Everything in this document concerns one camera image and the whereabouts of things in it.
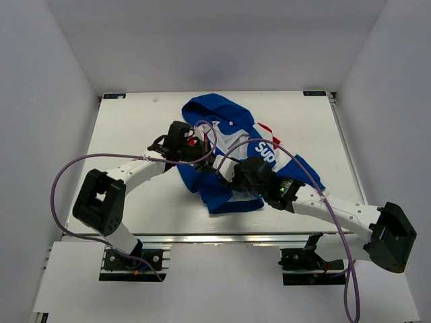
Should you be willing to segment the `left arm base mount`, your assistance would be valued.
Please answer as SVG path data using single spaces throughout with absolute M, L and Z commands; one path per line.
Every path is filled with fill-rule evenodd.
M 105 248 L 100 266 L 99 281 L 160 283 L 170 266 L 169 245 L 144 244 L 140 260 L 121 256 L 112 248 Z

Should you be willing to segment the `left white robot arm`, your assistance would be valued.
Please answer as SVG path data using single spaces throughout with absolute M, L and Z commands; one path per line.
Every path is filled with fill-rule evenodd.
M 143 155 L 109 171 L 90 170 L 72 215 L 118 250 L 119 260 L 127 268 L 136 268 L 142 261 L 142 243 L 123 224 L 126 196 L 172 166 L 209 166 L 215 148 L 205 131 L 174 121 L 168 133 L 155 139 Z

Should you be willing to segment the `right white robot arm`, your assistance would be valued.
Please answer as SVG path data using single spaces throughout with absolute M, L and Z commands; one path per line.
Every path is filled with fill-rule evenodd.
M 322 196 L 300 180 L 276 174 L 260 157 L 227 159 L 217 170 L 227 185 L 258 195 L 274 209 L 338 223 L 347 230 L 344 236 L 310 234 L 301 251 L 282 256 L 279 263 L 285 270 L 325 270 L 330 262 L 351 258 L 391 273 L 404 272 L 417 233 L 399 205 L 377 207 Z

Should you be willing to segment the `blue white red jacket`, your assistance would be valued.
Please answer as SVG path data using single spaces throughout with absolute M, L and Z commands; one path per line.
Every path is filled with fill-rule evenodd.
M 321 190 L 325 186 L 319 175 L 303 159 L 296 155 L 295 160 L 278 147 L 266 142 L 248 139 L 266 139 L 279 144 L 273 131 L 260 122 L 255 122 L 246 108 L 218 94 L 206 94 L 189 100 L 181 110 L 184 120 L 194 125 L 200 120 L 212 124 L 215 155 L 225 155 L 231 148 L 244 143 L 230 155 L 240 161 L 258 156 L 267 162 L 271 169 L 280 176 L 300 180 L 312 186 L 314 182 Z M 237 192 L 224 187 L 215 174 L 197 172 L 192 166 L 178 166 L 178 171 L 187 189 L 199 193 L 201 200 L 212 215 L 224 213 L 244 213 L 256 211 L 264 206 L 263 199 L 247 192 Z

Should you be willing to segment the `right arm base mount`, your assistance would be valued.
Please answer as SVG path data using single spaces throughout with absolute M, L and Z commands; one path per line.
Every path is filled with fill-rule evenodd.
M 278 265 L 282 269 L 284 286 L 344 285 L 346 269 L 342 260 L 326 261 L 316 252 L 323 233 L 313 233 L 304 247 L 281 248 Z

